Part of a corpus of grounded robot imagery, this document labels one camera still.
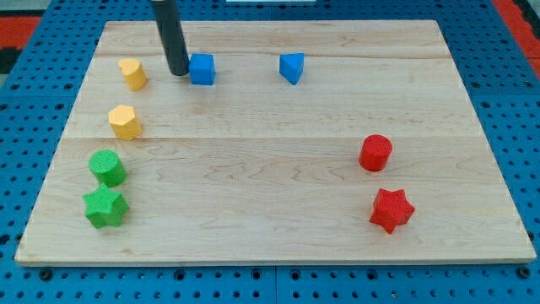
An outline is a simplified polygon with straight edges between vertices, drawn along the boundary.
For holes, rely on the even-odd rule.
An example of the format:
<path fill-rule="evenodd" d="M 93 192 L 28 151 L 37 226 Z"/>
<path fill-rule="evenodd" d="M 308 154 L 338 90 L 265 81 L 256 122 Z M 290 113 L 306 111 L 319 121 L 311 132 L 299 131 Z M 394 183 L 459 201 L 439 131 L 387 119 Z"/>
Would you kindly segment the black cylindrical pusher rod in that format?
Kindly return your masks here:
<path fill-rule="evenodd" d="M 150 3 L 170 73 L 184 76 L 189 73 L 189 56 L 176 1 L 151 0 Z"/>

